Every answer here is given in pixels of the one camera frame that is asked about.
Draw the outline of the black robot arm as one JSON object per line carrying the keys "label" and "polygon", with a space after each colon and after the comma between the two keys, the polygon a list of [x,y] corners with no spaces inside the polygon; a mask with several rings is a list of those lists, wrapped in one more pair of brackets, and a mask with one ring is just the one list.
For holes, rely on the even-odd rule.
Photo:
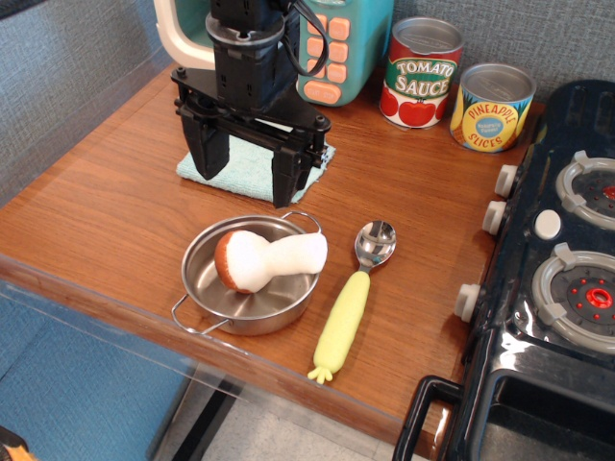
{"label": "black robot arm", "polygon": [[319,35],[324,26],[303,1],[215,1],[206,20],[212,70],[178,67],[172,73],[176,112],[198,173],[217,176],[230,160],[235,136],[273,154],[275,207],[287,207],[327,152],[331,121],[303,100],[300,76],[324,68],[329,50],[306,70],[299,63],[300,21]]}

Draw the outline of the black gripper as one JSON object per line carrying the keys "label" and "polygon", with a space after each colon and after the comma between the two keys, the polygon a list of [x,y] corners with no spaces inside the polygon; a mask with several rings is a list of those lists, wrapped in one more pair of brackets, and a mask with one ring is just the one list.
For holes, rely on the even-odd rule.
{"label": "black gripper", "polygon": [[273,205],[288,207],[326,154],[330,120],[302,100],[300,33],[279,29],[258,36],[216,36],[212,70],[178,67],[172,73],[176,112],[197,172],[216,177],[230,161],[230,137],[273,153]]}

